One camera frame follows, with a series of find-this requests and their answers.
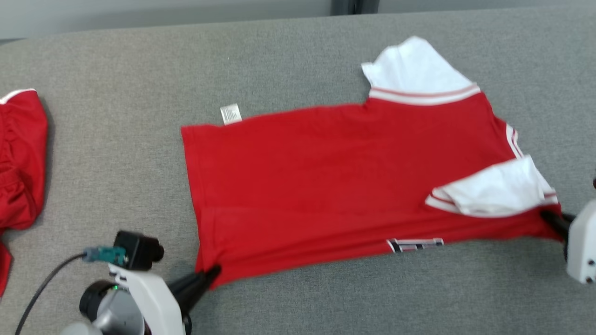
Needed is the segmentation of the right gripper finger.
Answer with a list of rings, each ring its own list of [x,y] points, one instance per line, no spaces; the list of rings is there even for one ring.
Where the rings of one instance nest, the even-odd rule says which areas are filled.
[[[552,211],[541,211],[541,218],[565,241],[568,242],[569,229],[576,216],[574,214],[557,214]]]

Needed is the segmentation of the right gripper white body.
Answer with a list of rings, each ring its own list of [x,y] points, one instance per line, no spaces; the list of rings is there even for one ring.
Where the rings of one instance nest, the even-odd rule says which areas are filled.
[[[566,271],[582,284],[596,280],[596,200],[590,200],[569,227]]]

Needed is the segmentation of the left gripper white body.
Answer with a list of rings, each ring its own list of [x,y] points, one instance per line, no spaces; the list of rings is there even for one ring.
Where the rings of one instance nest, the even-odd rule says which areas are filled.
[[[108,265],[117,286],[130,293],[152,335],[190,335],[192,324],[176,295],[192,277],[182,276],[167,282],[153,267],[152,263]]]

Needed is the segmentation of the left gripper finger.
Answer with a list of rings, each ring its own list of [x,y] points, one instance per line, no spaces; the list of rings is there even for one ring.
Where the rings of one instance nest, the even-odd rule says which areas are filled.
[[[220,273],[221,266],[215,265],[206,271],[192,272],[169,283],[170,292],[176,299],[182,316],[189,315]]]

